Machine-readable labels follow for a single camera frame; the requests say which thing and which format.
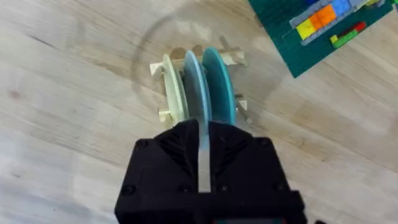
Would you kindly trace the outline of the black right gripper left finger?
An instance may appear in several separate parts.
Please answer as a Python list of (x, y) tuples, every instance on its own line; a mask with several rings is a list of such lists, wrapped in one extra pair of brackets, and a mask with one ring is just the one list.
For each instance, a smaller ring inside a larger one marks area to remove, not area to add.
[(134, 145), (119, 198), (143, 195), (195, 200), (198, 192), (199, 124), (179, 122)]

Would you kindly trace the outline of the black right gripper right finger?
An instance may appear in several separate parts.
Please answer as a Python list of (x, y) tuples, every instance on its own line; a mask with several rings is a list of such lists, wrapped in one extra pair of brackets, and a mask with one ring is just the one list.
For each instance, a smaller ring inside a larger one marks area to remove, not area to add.
[(213, 194), (288, 194), (292, 190), (269, 138), (210, 122), (210, 183)]

